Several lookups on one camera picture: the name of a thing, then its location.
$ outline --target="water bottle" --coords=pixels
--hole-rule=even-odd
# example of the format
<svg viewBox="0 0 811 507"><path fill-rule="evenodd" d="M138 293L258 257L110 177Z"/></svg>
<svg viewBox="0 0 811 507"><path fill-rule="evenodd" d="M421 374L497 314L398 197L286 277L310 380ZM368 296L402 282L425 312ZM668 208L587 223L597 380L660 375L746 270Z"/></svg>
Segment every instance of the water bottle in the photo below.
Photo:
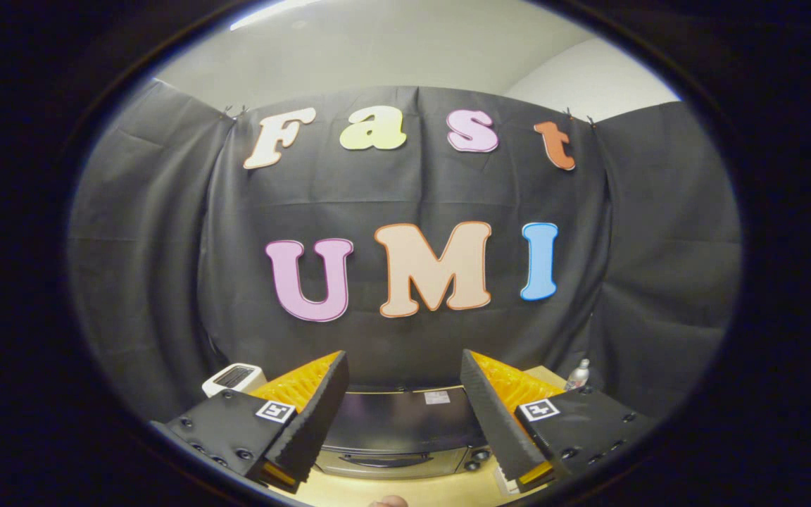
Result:
<svg viewBox="0 0 811 507"><path fill-rule="evenodd" d="M572 391L572 389L579 388L586 383L586 379L590 378L590 370L586 369L589 365L589 359L580 360L580 365L574 369L565 383L565 391Z"/></svg>

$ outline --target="orange letter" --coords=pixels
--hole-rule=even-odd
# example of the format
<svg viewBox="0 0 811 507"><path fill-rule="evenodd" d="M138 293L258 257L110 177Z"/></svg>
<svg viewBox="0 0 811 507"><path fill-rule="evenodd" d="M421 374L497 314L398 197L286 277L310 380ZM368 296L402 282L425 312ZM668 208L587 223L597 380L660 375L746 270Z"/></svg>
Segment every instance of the orange letter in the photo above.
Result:
<svg viewBox="0 0 811 507"><path fill-rule="evenodd" d="M569 144L569 136L559 131L559 127L553 122L543 122L534 125L534 131L543 134L543 147L550 162L556 164L564 170L574 169L574 159L565 154L562 143Z"/></svg>
<svg viewBox="0 0 811 507"><path fill-rule="evenodd" d="M385 225L374 240L386 248L389 295L380 307L384 317L408 317L418 312L410 283L431 311L440 308L450 282L453 296L446 301L452 309L480 308L490 302L484 286L484 257L490 224L462 222L453 229L444 254L438 259L425 235L412 224Z"/></svg>

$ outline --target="table surface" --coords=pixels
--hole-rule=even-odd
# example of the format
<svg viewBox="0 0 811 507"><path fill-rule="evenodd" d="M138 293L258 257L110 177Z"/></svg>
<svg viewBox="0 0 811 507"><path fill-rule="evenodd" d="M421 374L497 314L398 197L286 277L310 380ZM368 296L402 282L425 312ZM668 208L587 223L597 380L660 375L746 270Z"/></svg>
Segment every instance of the table surface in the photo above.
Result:
<svg viewBox="0 0 811 507"><path fill-rule="evenodd" d="M531 368L527 372L552 385L559 387L565 385L563 378L543 366ZM497 467L496 457L493 456L477 472L396 480L356 479L328 475L312 469L308 481L299 485L299 491L295 495L271 489L316 507L366 507L371 501L380 500L387 494L398 494L405 498L409 507L425 505L493 507L533 494L540 489L525 494L505 494L496 480Z"/></svg>

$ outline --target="letter i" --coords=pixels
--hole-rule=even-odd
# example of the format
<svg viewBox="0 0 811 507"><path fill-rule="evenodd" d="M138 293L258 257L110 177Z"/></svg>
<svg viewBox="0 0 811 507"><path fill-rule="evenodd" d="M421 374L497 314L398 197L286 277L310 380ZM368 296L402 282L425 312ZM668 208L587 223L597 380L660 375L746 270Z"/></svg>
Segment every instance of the letter i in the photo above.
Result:
<svg viewBox="0 0 811 507"><path fill-rule="evenodd" d="M521 289L525 301L546 299L556 293L553 282L553 243L559 235L555 224L531 222L522 227L521 234L528 243L527 285Z"/></svg>

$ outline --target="black curtain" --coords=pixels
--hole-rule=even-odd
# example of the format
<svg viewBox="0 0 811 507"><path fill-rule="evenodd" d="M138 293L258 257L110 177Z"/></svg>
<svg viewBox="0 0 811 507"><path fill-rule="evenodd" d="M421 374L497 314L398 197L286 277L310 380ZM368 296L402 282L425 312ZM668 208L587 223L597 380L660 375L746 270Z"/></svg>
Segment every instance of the black curtain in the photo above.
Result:
<svg viewBox="0 0 811 507"><path fill-rule="evenodd" d="M392 151L339 144L348 115L403 112ZM279 163L244 170L266 116L315 107ZM499 147L453 150L446 116L482 110ZM570 136L572 171L547 159L534 125ZM459 222L492 226L483 308L445 304L384 318L378 227L412 223L442 253ZM558 290L519 296L528 222L559 227ZM313 323L283 311L265 246L300 241L303 295L325 296L315 241L350 239L347 312ZM460 350L591 382L645 413L673 407L704 371L734 307L740 231L720 157L688 107L648 107L596 125L482 93L376 87L304 97L228 118L167 84L142 87L106 128L84 170L70 227L81 321L115 388L145 418L201 400L226 363L269 378L337 349L356 389L458 383Z"/></svg>

